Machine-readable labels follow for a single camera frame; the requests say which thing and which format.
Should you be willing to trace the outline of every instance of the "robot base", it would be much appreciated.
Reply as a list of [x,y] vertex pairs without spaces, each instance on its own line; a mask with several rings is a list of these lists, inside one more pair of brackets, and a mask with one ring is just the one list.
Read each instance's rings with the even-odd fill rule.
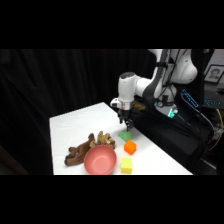
[[161,114],[164,114],[165,116],[167,116],[169,118],[174,118],[175,115],[178,113],[178,108],[175,104],[173,104],[172,106],[162,106],[161,102],[156,102],[155,108]]

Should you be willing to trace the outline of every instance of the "orange cube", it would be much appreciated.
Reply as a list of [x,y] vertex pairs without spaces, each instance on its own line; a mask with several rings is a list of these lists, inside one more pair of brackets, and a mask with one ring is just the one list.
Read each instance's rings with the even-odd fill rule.
[[130,155],[133,155],[136,151],[137,145],[132,142],[131,140],[127,141],[124,145],[124,151],[127,152]]

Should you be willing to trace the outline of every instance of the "small cube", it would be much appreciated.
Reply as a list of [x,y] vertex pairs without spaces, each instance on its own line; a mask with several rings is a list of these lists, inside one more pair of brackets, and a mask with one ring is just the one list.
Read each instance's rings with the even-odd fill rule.
[[136,151],[136,147],[137,147],[137,145],[134,142],[132,142],[131,140],[129,140],[124,145],[124,151],[132,156],[134,154],[134,152]]
[[132,159],[131,158],[121,159],[121,173],[132,174]]

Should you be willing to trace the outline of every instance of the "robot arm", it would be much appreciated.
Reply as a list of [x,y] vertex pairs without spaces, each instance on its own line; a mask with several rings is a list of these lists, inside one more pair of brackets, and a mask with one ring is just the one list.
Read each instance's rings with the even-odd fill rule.
[[156,102],[155,108],[164,115],[171,117],[169,116],[171,111],[178,112],[174,104],[177,91],[172,82],[188,84],[197,76],[197,69],[191,61],[190,49],[180,57],[178,57],[179,51],[175,65],[169,64],[171,49],[148,50],[155,55],[157,63],[152,79],[141,78],[132,72],[122,74],[118,85],[119,97],[111,102],[111,107],[119,109],[118,117],[120,118],[120,123],[125,121],[127,131],[133,128],[130,115],[134,107],[135,95],[144,98],[151,106],[154,106]]
[[[166,62],[168,50],[149,49],[149,51],[155,55],[157,63]],[[138,95],[148,101],[153,101],[157,98],[162,89],[162,85],[158,86],[158,83],[163,77],[163,73],[165,74],[164,68],[156,67],[151,80],[141,78],[132,72],[127,72],[120,76],[118,85],[119,97],[112,100],[111,107],[119,109],[118,117],[120,118],[120,123],[125,121],[128,131],[133,128],[130,115],[134,107],[134,96]]]

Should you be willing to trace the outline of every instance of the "yellow cube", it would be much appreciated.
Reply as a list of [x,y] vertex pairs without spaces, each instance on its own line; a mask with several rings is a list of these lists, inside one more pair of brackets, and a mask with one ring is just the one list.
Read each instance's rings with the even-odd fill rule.
[[131,158],[121,159],[121,173],[132,174],[132,159]]

